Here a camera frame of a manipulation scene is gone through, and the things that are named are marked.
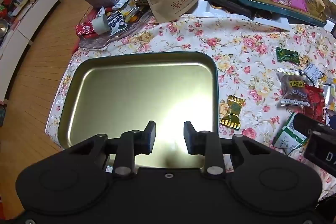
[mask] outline metal screw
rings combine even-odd
[[[117,167],[115,169],[115,172],[118,174],[118,175],[121,175],[121,176],[126,176],[128,175],[129,173],[131,173],[131,169],[126,167],[126,166],[120,166],[120,167]]]
[[[219,166],[210,166],[207,168],[207,172],[211,175],[219,175],[224,172],[224,169]]]
[[[168,178],[168,179],[171,179],[173,176],[174,176],[174,175],[171,174],[171,173],[167,173],[167,174],[165,174],[165,177]]]

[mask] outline green candy wrapper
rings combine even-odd
[[[285,48],[276,47],[278,62],[289,61],[296,65],[300,64],[299,53],[287,50]]]

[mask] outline white cabinet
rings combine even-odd
[[[18,30],[9,33],[0,49],[0,101],[4,101],[9,82],[29,40]]]
[[[34,6],[29,9],[21,20],[17,26],[17,30],[30,40],[44,17],[57,1],[58,0],[37,0]]]

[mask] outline black robot mount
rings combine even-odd
[[[300,114],[294,126],[310,136],[305,156],[336,174],[335,132]],[[203,168],[136,170],[135,156],[152,152],[153,121],[120,138],[93,136],[33,164],[16,181],[25,211],[6,223],[327,223],[315,211],[321,179],[307,165],[241,134],[196,132],[189,121],[184,139],[190,155],[204,156]],[[231,155],[234,172],[226,173],[223,154]]]

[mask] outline gold candy wrapper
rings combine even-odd
[[[230,95],[227,98],[227,103],[229,105],[228,114],[223,119],[220,119],[220,123],[226,127],[239,130],[240,129],[239,113],[244,102],[245,102],[244,99]]]

